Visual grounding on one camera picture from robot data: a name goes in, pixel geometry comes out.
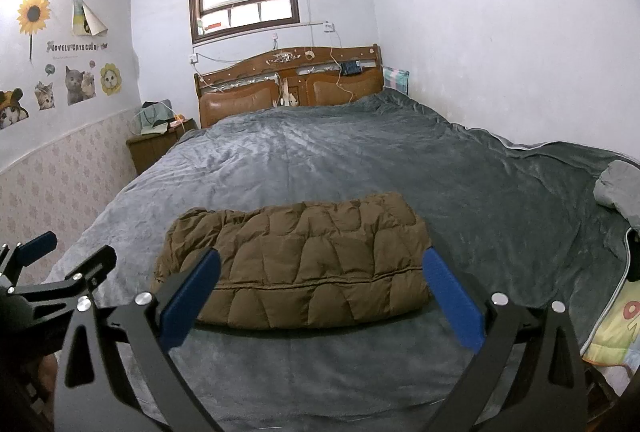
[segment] metal screw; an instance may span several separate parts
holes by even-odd
[[[491,295],[491,302],[497,306],[506,306],[509,303],[509,297],[504,293],[494,293]]]
[[[78,299],[78,305],[76,307],[78,308],[78,311],[82,313],[87,311],[91,307],[91,301],[89,300],[89,297],[80,297]]]
[[[139,306],[146,306],[153,300],[153,298],[154,297],[151,293],[145,291],[144,293],[140,293],[136,296],[136,304],[138,304]]]
[[[554,300],[551,303],[551,309],[556,313],[564,313],[566,311],[566,306],[559,300]]]

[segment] blue gripper pad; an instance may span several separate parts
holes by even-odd
[[[424,252],[422,273],[460,343],[478,353],[485,338],[484,313],[434,248]]]
[[[20,247],[18,263],[23,268],[30,266],[47,253],[53,252],[58,245],[58,238],[53,232],[47,232],[36,237]]]
[[[159,317],[158,342],[164,352],[181,346],[191,331],[220,278],[220,255],[214,249],[209,250],[191,270],[184,273],[185,279]]]

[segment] bed frame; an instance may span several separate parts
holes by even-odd
[[[335,63],[359,60],[363,72],[340,76]],[[338,105],[382,90],[380,47],[292,47],[243,60],[227,69],[195,74],[200,126],[276,105]]]

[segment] gray cloth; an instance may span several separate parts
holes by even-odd
[[[593,189],[599,205],[614,208],[640,232],[640,170],[625,161],[612,161]]]
[[[254,210],[400,192],[434,245],[489,292],[569,308],[584,343],[626,268],[628,224],[591,191],[612,153],[555,143],[510,150],[390,90],[338,107],[273,108],[188,133],[131,182],[54,266],[64,274],[109,244],[118,265],[103,304],[147,290],[172,222],[194,206]],[[143,406],[152,398],[127,350]],[[197,329],[171,352],[228,432],[421,430],[472,353],[436,303],[407,317],[340,332]],[[495,411],[515,362],[488,406]]]

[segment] white wall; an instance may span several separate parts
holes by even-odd
[[[298,0],[301,22],[310,19],[306,0]],[[378,41],[373,0],[310,0],[311,20],[334,22],[342,44],[366,46]],[[133,45],[140,66],[140,96],[145,100],[169,98],[174,109],[199,122],[193,68],[188,63],[191,46],[189,0],[131,0]],[[315,26],[317,46],[339,46],[335,34]],[[221,60],[243,60],[270,51],[277,31],[279,47],[311,45],[309,27],[290,27],[247,34],[196,48],[198,53]],[[226,67],[200,58],[201,73]]]
[[[69,134],[79,127],[104,120],[118,112],[140,105],[136,87],[130,27],[130,0],[85,0],[109,28],[106,36],[79,37],[72,34],[72,1],[49,0],[51,18],[46,28],[33,36],[33,59],[29,60],[29,37],[20,33],[18,7],[22,0],[0,0],[0,90],[21,88],[20,105],[27,110],[26,120],[0,130],[0,170],[33,150]],[[107,43],[107,49],[92,52],[48,52],[47,41]],[[89,61],[95,67],[89,67]],[[100,70],[107,63],[120,70],[122,90],[111,96],[102,92]],[[55,74],[47,76],[45,66],[53,64]],[[65,67],[92,72],[96,97],[67,105]],[[39,110],[34,87],[42,81],[53,82],[55,108]]]
[[[640,0],[374,0],[386,65],[452,122],[640,157]]]

